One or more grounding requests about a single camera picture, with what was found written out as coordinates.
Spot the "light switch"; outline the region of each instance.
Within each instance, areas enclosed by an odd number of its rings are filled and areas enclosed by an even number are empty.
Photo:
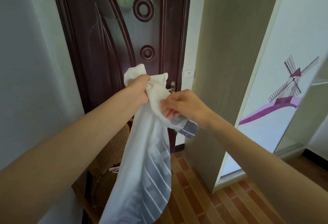
[[[183,77],[194,77],[195,71],[194,70],[185,70],[183,71]]]

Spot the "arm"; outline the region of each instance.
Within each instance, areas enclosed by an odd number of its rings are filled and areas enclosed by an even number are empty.
[[[246,137],[184,90],[162,102],[168,118],[183,114],[211,132],[288,223],[328,223],[328,193]]]
[[[108,141],[148,101],[142,75],[0,171],[1,223],[37,223]]]

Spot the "carved circle on door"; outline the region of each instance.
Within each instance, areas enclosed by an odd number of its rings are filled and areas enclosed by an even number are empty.
[[[142,14],[140,12],[140,6],[147,7],[147,13]],[[154,5],[150,0],[135,0],[133,3],[133,13],[135,17],[141,22],[149,22],[154,16]]]
[[[140,56],[143,60],[149,62],[155,57],[155,49],[150,45],[145,45],[140,50]]]

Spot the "door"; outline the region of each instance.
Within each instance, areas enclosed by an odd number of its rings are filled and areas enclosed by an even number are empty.
[[[73,44],[68,43],[76,47],[78,58],[72,63],[85,112],[123,89],[124,73],[140,63],[149,75],[168,72],[167,88],[179,81],[184,0],[64,1],[64,17],[72,28],[66,32],[74,36]],[[169,136],[173,151],[172,130]]]

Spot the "windmill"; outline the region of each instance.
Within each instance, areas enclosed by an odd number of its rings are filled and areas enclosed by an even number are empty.
[[[314,59],[309,65],[301,71],[301,68],[296,69],[293,57],[290,55],[284,62],[285,67],[289,73],[288,81],[286,81],[280,88],[277,89],[268,99],[272,102],[275,98],[275,105],[281,103],[290,103],[293,97],[301,94],[301,89],[298,86],[300,78],[308,72],[319,60],[319,57]]]

